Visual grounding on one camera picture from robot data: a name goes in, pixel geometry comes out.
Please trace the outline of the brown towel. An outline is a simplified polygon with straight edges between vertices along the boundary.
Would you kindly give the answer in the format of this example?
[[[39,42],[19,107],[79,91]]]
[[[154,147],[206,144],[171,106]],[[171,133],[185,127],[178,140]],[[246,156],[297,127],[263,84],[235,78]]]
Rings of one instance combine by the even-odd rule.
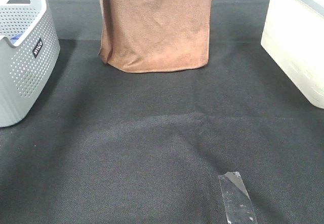
[[[99,0],[99,56],[129,73],[196,69],[209,60],[212,0]]]

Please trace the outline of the black table cloth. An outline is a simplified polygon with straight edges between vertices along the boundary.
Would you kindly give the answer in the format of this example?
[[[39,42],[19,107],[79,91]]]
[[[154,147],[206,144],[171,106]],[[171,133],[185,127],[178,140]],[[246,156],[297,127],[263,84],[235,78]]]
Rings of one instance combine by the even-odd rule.
[[[260,45],[269,0],[213,0],[206,67],[102,63],[99,0],[49,0],[61,46],[1,129],[1,223],[226,223],[237,171],[258,223],[323,223],[323,110]]]

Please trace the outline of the clear tape strip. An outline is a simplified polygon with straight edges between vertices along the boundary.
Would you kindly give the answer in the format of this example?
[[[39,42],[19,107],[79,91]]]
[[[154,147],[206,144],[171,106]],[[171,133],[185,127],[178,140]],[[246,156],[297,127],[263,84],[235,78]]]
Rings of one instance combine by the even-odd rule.
[[[227,223],[257,224],[257,218],[248,191],[239,172],[218,176]]]

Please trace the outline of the grey perforated laundry basket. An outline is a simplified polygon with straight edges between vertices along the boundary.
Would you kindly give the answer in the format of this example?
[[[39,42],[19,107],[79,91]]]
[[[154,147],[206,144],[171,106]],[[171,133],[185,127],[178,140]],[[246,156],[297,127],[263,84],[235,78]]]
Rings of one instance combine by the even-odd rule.
[[[21,41],[10,42],[23,33]],[[60,52],[48,0],[1,0],[1,127],[23,120]]]

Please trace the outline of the white storage box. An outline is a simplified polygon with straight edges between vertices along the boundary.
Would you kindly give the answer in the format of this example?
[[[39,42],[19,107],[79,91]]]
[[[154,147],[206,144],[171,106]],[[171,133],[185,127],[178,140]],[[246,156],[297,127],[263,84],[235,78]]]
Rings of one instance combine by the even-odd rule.
[[[323,108],[323,0],[269,0],[261,46]]]

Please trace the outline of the blue cloth in basket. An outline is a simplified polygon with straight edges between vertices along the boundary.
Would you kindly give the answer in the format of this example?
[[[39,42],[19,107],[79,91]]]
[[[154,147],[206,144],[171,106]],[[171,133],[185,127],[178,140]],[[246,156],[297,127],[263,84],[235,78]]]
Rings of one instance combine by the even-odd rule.
[[[14,45],[16,43],[19,43],[21,41],[21,37],[23,36],[23,33],[14,35],[13,37],[10,38],[10,42]]]

